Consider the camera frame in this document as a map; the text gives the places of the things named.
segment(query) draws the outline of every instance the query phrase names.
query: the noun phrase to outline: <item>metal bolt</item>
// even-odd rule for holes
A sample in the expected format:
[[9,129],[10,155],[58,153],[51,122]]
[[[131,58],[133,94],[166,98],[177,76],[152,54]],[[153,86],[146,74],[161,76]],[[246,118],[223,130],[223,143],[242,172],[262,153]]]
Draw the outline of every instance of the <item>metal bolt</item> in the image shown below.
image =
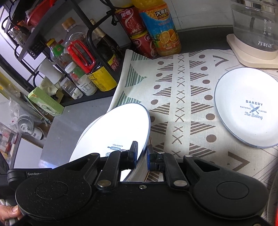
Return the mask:
[[101,188],[105,188],[111,185],[111,181],[110,180],[100,180],[98,181],[98,186],[100,186]]
[[184,187],[187,185],[187,182],[184,180],[176,180],[174,181],[174,185],[177,187]]
[[140,188],[140,189],[146,189],[147,186],[146,186],[146,185],[140,185],[139,188]]

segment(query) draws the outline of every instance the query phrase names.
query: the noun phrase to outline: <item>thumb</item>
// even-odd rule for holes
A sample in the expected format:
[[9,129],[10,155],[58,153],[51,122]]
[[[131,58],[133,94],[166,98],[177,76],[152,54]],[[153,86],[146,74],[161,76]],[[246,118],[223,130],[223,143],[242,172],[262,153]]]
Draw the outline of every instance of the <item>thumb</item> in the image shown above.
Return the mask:
[[0,205],[0,219],[1,220],[6,220],[10,218],[16,218],[19,217],[21,214],[18,206],[5,206],[5,205]]

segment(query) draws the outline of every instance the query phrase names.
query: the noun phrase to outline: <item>green striped triangle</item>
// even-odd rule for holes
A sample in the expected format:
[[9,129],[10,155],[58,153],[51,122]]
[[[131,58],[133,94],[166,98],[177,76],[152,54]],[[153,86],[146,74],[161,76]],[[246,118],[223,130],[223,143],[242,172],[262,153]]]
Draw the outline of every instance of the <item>green striped triangle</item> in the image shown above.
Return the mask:
[[131,60],[149,60],[146,56],[142,56],[140,54],[137,54],[135,52],[132,53]]
[[129,66],[129,70],[128,70],[128,74],[127,74],[127,79],[126,79],[126,83],[125,83],[125,87],[130,87],[136,84],[139,84],[145,77],[140,76],[135,70],[134,68],[130,65]]
[[119,100],[118,100],[118,103],[117,103],[116,107],[120,106],[120,105],[123,105],[123,104],[129,104],[129,103],[138,103],[139,104],[139,103],[141,103],[141,101],[136,100],[134,98],[127,97],[127,95],[123,91]]

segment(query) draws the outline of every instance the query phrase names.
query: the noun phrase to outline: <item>red bowl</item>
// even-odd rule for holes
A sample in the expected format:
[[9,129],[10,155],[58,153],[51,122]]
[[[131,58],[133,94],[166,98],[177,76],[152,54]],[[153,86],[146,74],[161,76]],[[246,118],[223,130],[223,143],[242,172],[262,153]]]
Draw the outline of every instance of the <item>red bowl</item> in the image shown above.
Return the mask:
[[27,26],[37,26],[41,18],[57,0],[43,0],[29,15]]

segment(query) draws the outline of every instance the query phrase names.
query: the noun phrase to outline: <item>stacked can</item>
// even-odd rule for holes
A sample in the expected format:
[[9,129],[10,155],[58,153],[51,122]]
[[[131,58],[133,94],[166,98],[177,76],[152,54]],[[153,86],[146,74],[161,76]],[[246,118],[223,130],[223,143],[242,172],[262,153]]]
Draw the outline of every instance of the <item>stacked can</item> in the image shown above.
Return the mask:
[[134,5],[124,6],[127,9],[119,9],[115,12],[121,25],[130,39],[135,44],[140,54],[152,59],[157,51],[138,9]]

